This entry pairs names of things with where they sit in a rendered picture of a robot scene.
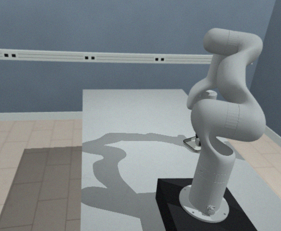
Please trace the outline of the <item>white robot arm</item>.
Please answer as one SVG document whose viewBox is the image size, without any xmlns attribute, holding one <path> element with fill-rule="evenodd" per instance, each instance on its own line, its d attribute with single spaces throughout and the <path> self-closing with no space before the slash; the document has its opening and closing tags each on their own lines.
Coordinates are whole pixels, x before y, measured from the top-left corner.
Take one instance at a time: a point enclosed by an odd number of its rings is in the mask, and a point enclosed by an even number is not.
<svg viewBox="0 0 281 231">
<path fill-rule="evenodd" d="M 263 42 L 255 34 L 213 28 L 205 34 L 203 47 L 214 53 L 208 75 L 187 99 L 201 152 L 192 184 L 181 190 L 179 202 L 192 217 L 217 223 L 229 213 L 223 196 L 236 156 L 216 137 L 252 142 L 265 132 L 265 115 L 245 82 L 246 66 L 259 57 Z M 216 100 L 215 88 L 228 102 Z"/>
</svg>

